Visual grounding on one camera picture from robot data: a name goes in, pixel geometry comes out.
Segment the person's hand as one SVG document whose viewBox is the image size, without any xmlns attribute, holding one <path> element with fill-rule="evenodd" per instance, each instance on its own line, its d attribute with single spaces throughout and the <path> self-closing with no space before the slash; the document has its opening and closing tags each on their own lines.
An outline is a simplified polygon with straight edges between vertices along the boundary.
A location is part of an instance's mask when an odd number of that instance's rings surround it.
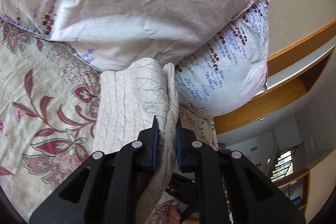
<svg viewBox="0 0 336 224">
<path fill-rule="evenodd" d="M 179 201 L 173 200 L 170 207 L 168 224 L 181 224 L 181 215 L 179 212 Z"/>
</svg>

